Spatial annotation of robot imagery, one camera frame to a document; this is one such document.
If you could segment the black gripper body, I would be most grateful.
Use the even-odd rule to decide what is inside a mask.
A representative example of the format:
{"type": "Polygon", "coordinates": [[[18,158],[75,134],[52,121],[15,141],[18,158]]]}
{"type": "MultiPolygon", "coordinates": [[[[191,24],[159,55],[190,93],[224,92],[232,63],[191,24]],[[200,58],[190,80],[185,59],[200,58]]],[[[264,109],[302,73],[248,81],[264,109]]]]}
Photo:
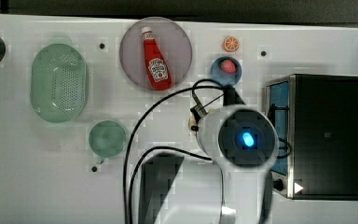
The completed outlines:
{"type": "Polygon", "coordinates": [[[217,87],[217,86],[194,86],[191,88],[191,96],[193,100],[195,101],[196,105],[191,107],[196,109],[199,112],[206,112],[206,105],[203,105],[196,94],[196,90],[198,89],[216,89],[220,90],[222,92],[221,97],[223,98],[223,106],[227,105],[244,105],[244,101],[240,98],[239,94],[236,92],[236,90],[230,86],[226,85],[223,87],[217,87]]]}

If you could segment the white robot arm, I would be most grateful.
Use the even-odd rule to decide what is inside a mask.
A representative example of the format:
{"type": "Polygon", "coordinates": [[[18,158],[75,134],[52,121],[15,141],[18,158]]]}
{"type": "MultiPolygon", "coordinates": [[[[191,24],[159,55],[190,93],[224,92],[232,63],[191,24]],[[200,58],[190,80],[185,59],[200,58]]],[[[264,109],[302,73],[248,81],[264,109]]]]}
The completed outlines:
{"type": "Polygon", "coordinates": [[[245,105],[225,86],[223,105],[210,112],[196,103],[193,129],[201,156],[197,165],[185,150],[159,146],[141,158],[133,178],[140,195],[129,199],[129,224],[264,224],[272,200],[270,169],[279,138],[269,119],[245,105]]]}

